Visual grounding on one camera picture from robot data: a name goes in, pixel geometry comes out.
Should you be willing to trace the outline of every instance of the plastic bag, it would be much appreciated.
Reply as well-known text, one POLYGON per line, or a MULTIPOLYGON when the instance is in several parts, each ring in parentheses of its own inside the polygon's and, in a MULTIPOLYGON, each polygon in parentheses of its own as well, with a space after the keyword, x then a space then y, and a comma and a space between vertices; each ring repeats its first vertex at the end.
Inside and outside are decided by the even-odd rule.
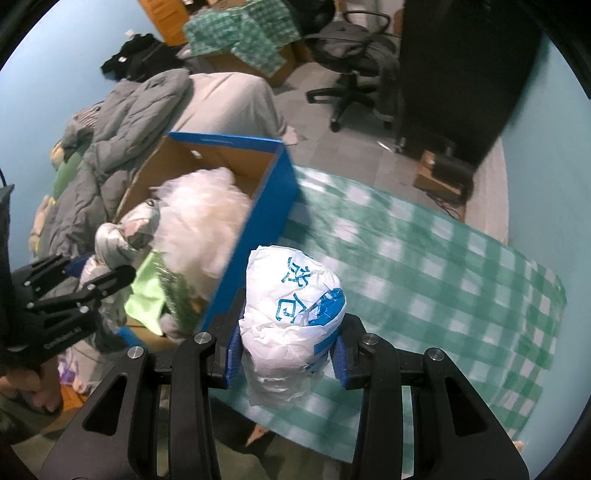
POLYGON ((310 392, 345 315, 339 279, 299 250, 259 247, 239 321, 251 405, 289 408, 310 392))
POLYGON ((152 246, 181 274, 191 296, 210 300, 250 211, 227 168, 199 170, 158 189, 160 224, 152 246))
MULTIPOLYGON (((97 260, 92 255, 82 268, 78 290, 92 283, 96 277, 109 273, 111 269, 97 260)), ((100 301, 99 314, 105 331, 117 333, 127 323, 127 314, 125 313, 125 302, 131 295, 130 286, 122 288, 113 295, 100 301)))
POLYGON ((95 235, 96 258, 114 270, 121 265, 139 266, 158 228, 158 204, 148 199, 129 211, 114 225, 103 223, 95 235))

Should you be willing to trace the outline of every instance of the green checkered fabric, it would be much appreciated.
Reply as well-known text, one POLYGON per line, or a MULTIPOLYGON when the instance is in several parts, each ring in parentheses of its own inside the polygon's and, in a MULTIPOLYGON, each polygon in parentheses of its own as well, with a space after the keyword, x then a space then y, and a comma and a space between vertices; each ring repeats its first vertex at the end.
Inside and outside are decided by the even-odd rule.
POLYGON ((182 275, 166 268, 160 253, 154 252, 153 260, 158 282, 166 297, 166 306, 177 319, 178 329, 186 333, 194 332, 201 325, 203 315, 193 310, 187 281, 182 275))
MULTIPOLYGON (((394 346, 445 350, 517 439, 552 365, 566 295, 556 275, 448 216, 309 168, 281 245, 340 278, 347 311, 394 346)), ((294 442, 350 461, 360 391, 332 367, 288 411, 251 407, 244 383, 216 396, 294 442)), ((410 392, 404 392, 404 472, 413 469, 410 392)))
POLYGON ((193 55, 230 52, 269 77, 285 64, 277 52, 300 38, 281 0, 249 0, 243 7, 224 11, 207 9, 191 17, 183 31, 193 55))

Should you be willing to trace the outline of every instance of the black cabinet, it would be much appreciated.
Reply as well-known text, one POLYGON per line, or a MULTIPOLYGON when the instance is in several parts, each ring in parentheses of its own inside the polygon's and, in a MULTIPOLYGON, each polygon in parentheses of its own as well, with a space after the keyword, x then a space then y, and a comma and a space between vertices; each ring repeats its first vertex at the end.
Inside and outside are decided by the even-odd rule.
POLYGON ((419 132, 428 131, 453 142, 455 157, 480 164, 513 111, 540 38, 514 0, 407 0, 401 135, 420 143, 419 132))

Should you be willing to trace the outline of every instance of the finger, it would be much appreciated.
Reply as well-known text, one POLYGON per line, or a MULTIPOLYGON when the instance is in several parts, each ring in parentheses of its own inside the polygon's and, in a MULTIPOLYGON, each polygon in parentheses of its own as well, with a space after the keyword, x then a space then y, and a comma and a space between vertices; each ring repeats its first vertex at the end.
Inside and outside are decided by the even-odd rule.
POLYGON ((57 369, 57 357, 41 366, 41 390, 59 390, 60 372, 57 369))
POLYGON ((6 379, 12 388, 33 392, 41 390, 41 379, 33 370, 15 368, 6 374, 6 379))
POLYGON ((14 398, 17 394, 17 389, 10 384, 6 377, 0 377, 0 394, 8 398, 14 398))

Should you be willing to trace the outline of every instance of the cardboard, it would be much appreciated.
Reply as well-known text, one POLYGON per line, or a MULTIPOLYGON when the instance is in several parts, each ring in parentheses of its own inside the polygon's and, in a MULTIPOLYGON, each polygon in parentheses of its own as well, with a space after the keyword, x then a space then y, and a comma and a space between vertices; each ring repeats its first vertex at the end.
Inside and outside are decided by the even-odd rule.
POLYGON ((160 32, 166 45, 184 45, 187 42, 183 33, 183 25, 189 21, 189 13, 180 0, 138 1, 160 32))
POLYGON ((129 328, 131 333, 140 339, 140 341, 148 347, 148 350, 152 353, 161 352, 162 350, 168 350, 177 346, 176 343, 165 336, 158 336, 155 333, 150 332, 142 323, 131 317, 127 317, 126 327, 129 328))
POLYGON ((285 64, 281 67, 275 75, 267 77, 259 72, 256 68, 251 67, 248 63, 243 62, 231 53, 212 53, 204 55, 206 59, 214 68, 216 72, 242 72, 257 77, 264 78, 273 88, 280 87, 287 80, 287 77, 294 71, 297 63, 296 58, 291 48, 291 44, 286 45, 279 51, 279 55, 285 59, 285 64))
POLYGON ((402 23, 404 21, 404 8, 397 10, 392 22, 392 33, 397 37, 402 37, 402 23))
POLYGON ((413 186, 432 192, 439 198, 447 200, 448 202, 459 203, 462 196, 462 191, 456 187, 452 187, 447 183, 434 179, 431 174, 434 164, 435 155, 427 150, 423 152, 421 161, 418 164, 417 176, 414 179, 413 186))
POLYGON ((244 7, 246 0, 207 0, 215 10, 226 10, 233 7, 244 7))
POLYGON ((205 312, 203 328, 214 315, 227 311, 245 284, 251 251, 273 245, 281 234, 298 193, 296 174, 285 145, 279 140, 232 135, 171 132, 139 170, 126 192, 116 221, 151 196, 166 180, 201 168, 227 167, 236 186, 252 199, 250 214, 234 253, 205 312))
POLYGON ((312 51, 306 45, 304 40, 297 40, 291 44, 291 48, 294 52, 295 62, 297 65, 302 63, 308 63, 314 61, 312 51))

